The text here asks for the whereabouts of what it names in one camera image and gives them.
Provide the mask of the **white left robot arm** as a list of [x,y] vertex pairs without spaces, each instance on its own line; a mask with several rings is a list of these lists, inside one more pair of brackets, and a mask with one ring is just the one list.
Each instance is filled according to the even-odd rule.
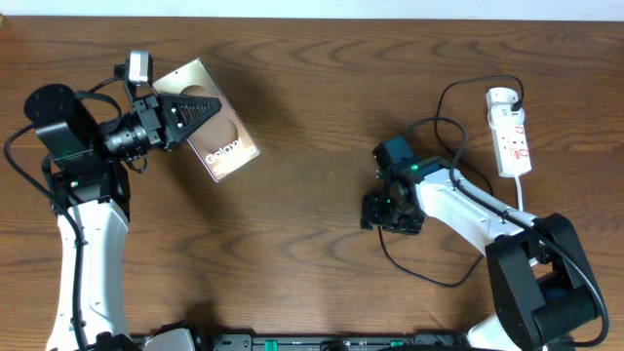
[[45,189],[58,217],[62,262],[50,350],[138,350],[123,297],[130,224],[128,172],[149,151],[171,152],[221,109],[216,97],[148,95],[127,88],[132,111],[99,123],[84,102],[112,97],[51,84],[33,92],[24,113],[50,154]]

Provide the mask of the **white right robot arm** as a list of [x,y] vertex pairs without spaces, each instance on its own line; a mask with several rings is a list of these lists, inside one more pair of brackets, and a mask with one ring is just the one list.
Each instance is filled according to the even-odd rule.
[[575,329],[608,316],[595,276],[571,222],[514,209],[466,180],[440,157],[421,160],[400,136],[372,152],[378,192],[366,195],[361,226],[416,235],[435,218],[474,246],[487,262],[495,312],[472,327],[467,344],[487,350],[573,350]]

